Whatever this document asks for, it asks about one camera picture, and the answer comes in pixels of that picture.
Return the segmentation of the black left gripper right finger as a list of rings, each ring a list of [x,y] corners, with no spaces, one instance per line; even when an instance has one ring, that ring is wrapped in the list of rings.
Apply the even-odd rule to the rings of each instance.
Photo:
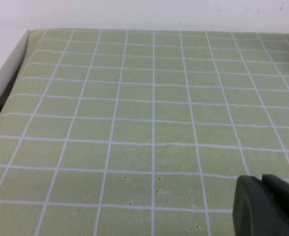
[[[289,219],[289,184],[271,174],[264,174],[261,181],[273,196],[276,204]]]

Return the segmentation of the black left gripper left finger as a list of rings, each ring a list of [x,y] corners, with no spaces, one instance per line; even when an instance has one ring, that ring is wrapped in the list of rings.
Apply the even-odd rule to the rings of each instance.
[[[237,179],[232,212],[235,234],[289,236],[289,219],[261,179],[254,176]]]

